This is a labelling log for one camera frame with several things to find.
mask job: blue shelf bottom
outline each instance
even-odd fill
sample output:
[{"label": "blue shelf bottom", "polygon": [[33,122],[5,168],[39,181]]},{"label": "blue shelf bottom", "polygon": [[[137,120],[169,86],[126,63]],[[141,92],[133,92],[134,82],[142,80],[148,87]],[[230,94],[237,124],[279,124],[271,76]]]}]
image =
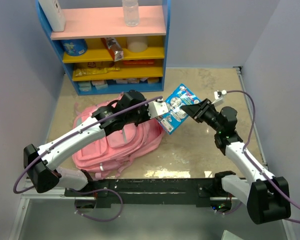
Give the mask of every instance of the blue shelf bottom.
[{"label": "blue shelf bottom", "polygon": [[119,94],[122,92],[128,92],[130,90],[136,90],[138,92],[160,92],[163,91],[164,86],[161,82],[158,83],[127,83],[127,84],[116,84],[113,81],[107,81],[108,87],[104,89],[97,90],[95,86],[92,86],[91,91],[80,91],[77,82],[74,82],[80,96],[82,95],[99,95],[99,94]]}]

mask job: beige cylinder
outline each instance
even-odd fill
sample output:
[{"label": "beige cylinder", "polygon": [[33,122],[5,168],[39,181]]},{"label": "beige cylinder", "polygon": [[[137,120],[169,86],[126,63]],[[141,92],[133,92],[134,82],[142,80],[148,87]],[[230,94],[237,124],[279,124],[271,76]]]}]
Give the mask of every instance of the beige cylinder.
[{"label": "beige cylinder", "polygon": [[130,52],[143,52],[148,48],[147,36],[127,36],[126,46]]}]

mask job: backpack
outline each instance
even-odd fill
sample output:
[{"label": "backpack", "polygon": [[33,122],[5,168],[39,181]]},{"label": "backpack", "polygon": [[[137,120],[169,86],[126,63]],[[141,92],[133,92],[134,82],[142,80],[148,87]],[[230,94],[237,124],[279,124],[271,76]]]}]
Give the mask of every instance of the backpack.
[{"label": "backpack", "polygon": [[[122,94],[113,100],[121,99]],[[74,121],[73,128],[79,126],[101,106],[112,101],[106,101],[87,107]],[[95,173],[95,179],[101,180],[116,170],[116,177],[129,167],[135,158],[155,150],[165,131],[156,119],[151,119],[135,126],[125,125],[122,130],[115,131],[107,137],[94,141],[72,155],[78,169]]]}]

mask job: beige tabletop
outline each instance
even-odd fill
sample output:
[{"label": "beige tabletop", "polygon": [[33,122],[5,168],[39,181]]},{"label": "beige tabletop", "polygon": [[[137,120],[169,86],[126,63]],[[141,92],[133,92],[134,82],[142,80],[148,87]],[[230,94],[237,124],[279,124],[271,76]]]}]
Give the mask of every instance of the beige tabletop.
[{"label": "beige tabletop", "polygon": [[[185,84],[201,100],[214,99],[216,90],[241,90],[237,72],[233,68],[173,68],[166,70],[163,92],[144,92],[146,98],[163,96],[167,98],[179,84]],[[57,103],[48,141],[52,141],[72,129],[76,112],[97,103],[111,100],[117,94],[78,96],[69,81],[65,78]],[[251,118],[243,94],[229,93],[224,106],[231,106],[238,111],[237,131],[246,141],[251,127]],[[215,146],[212,128],[205,123],[196,123],[188,118],[172,135],[166,134],[160,146],[153,152],[137,158],[132,166],[126,168],[120,178],[209,178],[222,171],[234,171],[243,175],[238,168],[225,157]],[[250,152],[262,161],[260,150],[252,136]],[[61,167],[76,169],[73,160],[68,158]]]}]

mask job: shelf board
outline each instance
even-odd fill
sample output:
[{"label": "shelf board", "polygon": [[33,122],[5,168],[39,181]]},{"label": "shelf board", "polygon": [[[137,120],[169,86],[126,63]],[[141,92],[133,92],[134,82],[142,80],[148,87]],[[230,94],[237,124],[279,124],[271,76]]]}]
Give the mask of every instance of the shelf board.
[{"label": "shelf board", "polygon": [[158,92],[163,90],[161,82],[158,83],[128,83],[128,84],[113,84],[108,85],[107,88],[97,90],[92,86],[91,91],[79,91],[79,95],[97,95],[97,94],[120,94],[122,92],[128,92],[130,90],[136,90],[138,92]]},{"label": "shelf board", "polygon": [[127,36],[166,35],[162,6],[139,6],[140,23],[126,26],[122,7],[63,9],[66,19],[62,32],[52,32],[52,40]]},{"label": "shelf board", "polygon": [[111,71],[104,74],[91,76],[75,76],[73,71],[72,80],[91,81],[91,80],[107,80],[107,79],[127,79],[127,78],[147,78],[162,77],[164,75],[163,63],[157,60],[154,65],[135,66],[120,64],[120,71]]},{"label": "shelf board", "polygon": [[[162,36],[148,36],[148,48],[143,52],[131,52],[127,49],[125,37],[116,38],[123,49],[124,60],[141,60],[141,59],[164,59],[164,41]],[[100,38],[86,39],[88,50],[81,56],[69,56],[64,53],[63,62],[71,63],[86,63],[86,62],[102,62],[113,61],[108,50],[101,42]]]}]

